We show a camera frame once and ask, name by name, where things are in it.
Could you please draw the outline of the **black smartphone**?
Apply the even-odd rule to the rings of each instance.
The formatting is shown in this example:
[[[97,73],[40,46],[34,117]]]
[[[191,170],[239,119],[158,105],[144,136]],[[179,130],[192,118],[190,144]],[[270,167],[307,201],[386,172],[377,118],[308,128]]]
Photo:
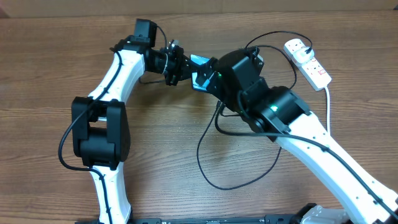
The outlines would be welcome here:
[[[209,64],[210,59],[191,54],[190,60],[197,66],[192,72],[192,88],[196,91],[207,92],[214,74]]]

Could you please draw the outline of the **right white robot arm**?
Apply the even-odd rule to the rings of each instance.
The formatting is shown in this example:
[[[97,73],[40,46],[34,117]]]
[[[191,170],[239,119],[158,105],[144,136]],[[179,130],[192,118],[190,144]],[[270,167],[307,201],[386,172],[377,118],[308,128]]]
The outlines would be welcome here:
[[[201,64],[195,82],[236,112],[251,132],[299,159],[338,199],[353,223],[397,223],[397,193],[369,175],[328,133],[306,102],[286,86],[268,87],[258,47]]]

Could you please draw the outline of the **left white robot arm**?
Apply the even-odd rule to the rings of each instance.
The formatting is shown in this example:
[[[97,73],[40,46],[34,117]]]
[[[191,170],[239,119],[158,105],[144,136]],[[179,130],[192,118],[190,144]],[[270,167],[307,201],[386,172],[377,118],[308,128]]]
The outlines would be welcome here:
[[[124,183],[124,162],[131,135],[126,103],[145,72],[164,75],[168,85],[190,77],[197,64],[171,43],[154,49],[149,37],[133,35],[120,40],[111,51],[113,62],[100,84],[87,96],[72,102],[73,152],[82,160],[82,171],[95,183],[100,214],[95,223],[130,223],[132,206]]]

